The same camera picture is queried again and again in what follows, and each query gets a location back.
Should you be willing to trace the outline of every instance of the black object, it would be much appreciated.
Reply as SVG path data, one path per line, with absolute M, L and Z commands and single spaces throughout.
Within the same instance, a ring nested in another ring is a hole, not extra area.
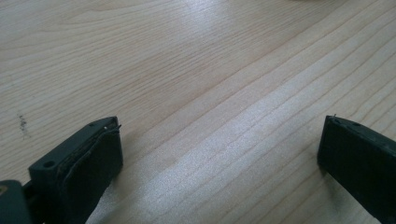
M 318 164 L 381 223 L 396 223 L 396 143 L 359 123 L 327 116 Z
M 85 223 L 121 167 L 117 117 L 92 122 L 32 164 L 23 188 L 0 182 L 0 223 Z

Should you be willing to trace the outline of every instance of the wood grain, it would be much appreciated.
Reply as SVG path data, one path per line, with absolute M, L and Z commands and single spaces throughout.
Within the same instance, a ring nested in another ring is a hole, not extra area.
M 393 0 L 0 2 L 0 179 L 119 117 L 89 223 L 377 223 L 317 166 L 325 115 L 396 137 Z

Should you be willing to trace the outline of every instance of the wooden tabletop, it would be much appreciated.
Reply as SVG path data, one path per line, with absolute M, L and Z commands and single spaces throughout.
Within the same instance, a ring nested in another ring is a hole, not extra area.
M 317 166 L 326 115 L 396 138 L 394 0 L 0 2 L 0 179 L 118 116 L 88 223 L 378 223 Z

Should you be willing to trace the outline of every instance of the light wooden surface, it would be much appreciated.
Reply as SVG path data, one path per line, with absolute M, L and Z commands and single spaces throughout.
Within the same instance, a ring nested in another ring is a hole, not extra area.
M 395 6 L 1 1 L 0 178 L 117 115 L 89 223 L 377 223 L 316 156 L 325 115 L 395 139 Z

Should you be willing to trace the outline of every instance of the black plastic part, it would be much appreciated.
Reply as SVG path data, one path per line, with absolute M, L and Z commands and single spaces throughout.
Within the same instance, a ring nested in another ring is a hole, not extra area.
M 21 183 L 16 180 L 0 181 L 0 223 L 33 223 Z
M 35 218 L 47 224 L 86 222 L 122 167 L 119 129 L 116 117 L 99 119 L 29 167 L 30 191 L 46 207 Z
M 359 123 L 326 117 L 318 164 L 381 223 L 396 223 L 396 143 Z

